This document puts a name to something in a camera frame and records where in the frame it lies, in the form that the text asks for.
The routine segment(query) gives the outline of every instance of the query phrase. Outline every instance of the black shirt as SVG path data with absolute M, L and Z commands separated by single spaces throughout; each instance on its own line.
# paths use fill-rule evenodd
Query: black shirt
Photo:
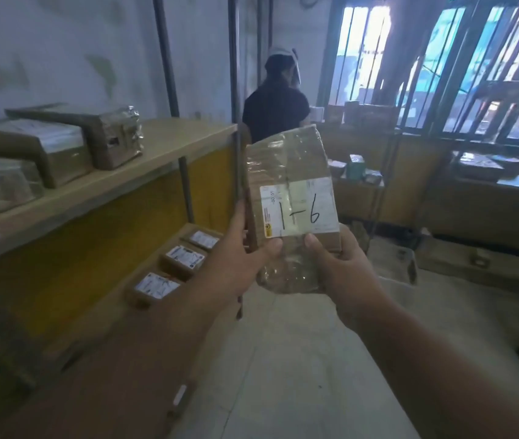
M 251 141 L 263 140 L 279 132 L 299 127 L 310 113 L 304 94 L 283 79 L 267 79 L 245 101 L 243 123 L 251 131 Z

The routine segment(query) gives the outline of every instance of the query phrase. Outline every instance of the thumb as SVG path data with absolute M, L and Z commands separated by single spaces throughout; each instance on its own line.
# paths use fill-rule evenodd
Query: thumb
M 254 267 L 259 270 L 268 260 L 278 257 L 284 242 L 282 239 L 271 239 L 258 250 L 249 254 L 249 258 Z
M 322 243 L 314 234 L 309 233 L 304 236 L 304 244 L 320 267 L 325 267 L 333 259 L 332 254 L 322 246 Z

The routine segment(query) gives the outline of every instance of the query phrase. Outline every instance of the person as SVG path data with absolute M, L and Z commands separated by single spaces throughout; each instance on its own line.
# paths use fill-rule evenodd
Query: person
M 245 101 L 243 123 L 251 143 L 310 124 L 310 106 L 299 90 L 300 70 L 295 50 L 270 49 L 265 64 L 267 77 Z
M 244 226 L 239 202 L 225 236 L 190 281 L 38 391 L 0 425 L 0 437 L 156 437 L 214 318 L 282 249 L 282 240 L 272 239 L 246 253 Z M 305 237 L 324 292 L 363 340 L 420 436 L 518 438 L 519 402 L 385 294 L 344 225 L 341 242 L 336 258 L 314 235 Z

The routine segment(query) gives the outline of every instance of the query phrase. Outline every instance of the human hand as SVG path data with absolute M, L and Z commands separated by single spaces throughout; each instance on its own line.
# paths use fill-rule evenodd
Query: human hand
M 347 325 L 344 314 L 358 316 L 360 312 L 388 298 L 351 230 L 341 224 L 340 232 L 342 252 L 338 258 L 324 249 L 313 234 L 307 234 L 304 243 L 322 274 L 324 291 L 335 303 L 341 320 Z
M 239 200 L 225 236 L 213 247 L 197 278 L 204 286 L 212 286 L 226 298 L 234 298 L 247 291 L 256 274 L 282 250 L 282 240 L 272 239 L 258 250 L 247 253 L 243 245 L 245 203 Z

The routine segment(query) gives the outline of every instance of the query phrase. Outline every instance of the left hand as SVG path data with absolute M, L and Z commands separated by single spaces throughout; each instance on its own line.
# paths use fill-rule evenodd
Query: left hand
M 258 250 L 245 252 L 244 229 L 245 203 L 239 200 L 225 236 L 214 246 L 196 275 L 205 287 L 216 287 L 227 298 L 246 292 L 259 270 L 282 250 L 282 240 L 271 239 Z

